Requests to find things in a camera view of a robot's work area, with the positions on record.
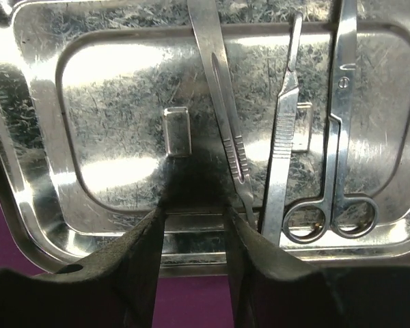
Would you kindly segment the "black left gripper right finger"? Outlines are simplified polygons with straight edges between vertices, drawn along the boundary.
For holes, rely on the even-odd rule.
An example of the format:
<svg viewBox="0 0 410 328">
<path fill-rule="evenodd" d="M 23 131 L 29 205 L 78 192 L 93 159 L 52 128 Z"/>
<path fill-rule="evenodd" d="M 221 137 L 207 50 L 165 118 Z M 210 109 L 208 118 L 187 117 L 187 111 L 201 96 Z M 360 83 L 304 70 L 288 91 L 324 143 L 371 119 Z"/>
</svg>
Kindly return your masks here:
<svg viewBox="0 0 410 328">
<path fill-rule="evenodd" d="M 223 220 L 235 327 L 410 327 L 410 266 L 319 268 Z"/>
</svg>

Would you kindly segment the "purple cloth wrap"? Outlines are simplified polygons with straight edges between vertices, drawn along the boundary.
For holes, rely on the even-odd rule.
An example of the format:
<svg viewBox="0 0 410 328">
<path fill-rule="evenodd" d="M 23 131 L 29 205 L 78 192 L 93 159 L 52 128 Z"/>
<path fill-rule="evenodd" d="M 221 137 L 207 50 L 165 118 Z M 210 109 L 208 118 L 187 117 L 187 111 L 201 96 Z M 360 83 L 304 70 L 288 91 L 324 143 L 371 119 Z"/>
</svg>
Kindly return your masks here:
<svg viewBox="0 0 410 328">
<path fill-rule="evenodd" d="M 44 271 L 16 246 L 0 207 L 0 267 L 25 275 Z M 161 278 L 154 327 L 233 327 L 228 279 L 222 276 Z"/>
</svg>

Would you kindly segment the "steel scalpel handle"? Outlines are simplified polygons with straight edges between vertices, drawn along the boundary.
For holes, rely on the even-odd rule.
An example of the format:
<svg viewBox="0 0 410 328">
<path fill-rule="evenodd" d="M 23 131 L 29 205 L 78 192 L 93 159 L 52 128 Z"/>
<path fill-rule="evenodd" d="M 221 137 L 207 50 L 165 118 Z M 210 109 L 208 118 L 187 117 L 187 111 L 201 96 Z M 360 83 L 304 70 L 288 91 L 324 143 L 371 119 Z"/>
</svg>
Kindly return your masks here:
<svg viewBox="0 0 410 328">
<path fill-rule="evenodd" d="M 301 37 L 303 14 L 296 12 L 293 17 L 287 62 L 284 69 L 282 88 L 277 96 L 277 104 L 271 135 L 271 149 L 264 188 L 264 212 L 261 235 L 279 246 L 284 218 L 286 187 L 295 120 L 299 97 L 299 81 L 296 65 Z"/>
<path fill-rule="evenodd" d="M 188 1 L 187 7 L 234 188 L 245 207 L 247 221 L 256 229 L 254 195 L 217 4 Z"/>
</svg>

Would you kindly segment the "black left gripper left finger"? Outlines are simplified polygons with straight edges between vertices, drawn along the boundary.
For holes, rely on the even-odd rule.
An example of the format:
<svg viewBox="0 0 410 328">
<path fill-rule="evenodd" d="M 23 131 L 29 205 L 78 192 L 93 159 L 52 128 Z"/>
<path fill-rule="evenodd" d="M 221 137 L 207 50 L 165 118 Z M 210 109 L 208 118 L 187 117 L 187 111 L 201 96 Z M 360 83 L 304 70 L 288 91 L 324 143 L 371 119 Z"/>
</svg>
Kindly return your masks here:
<svg viewBox="0 0 410 328">
<path fill-rule="evenodd" d="M 162 208 L 152 210 L 56 273 L 0 268 L 0 327 L 151 327 L 165 218 Z"/>
</svg>

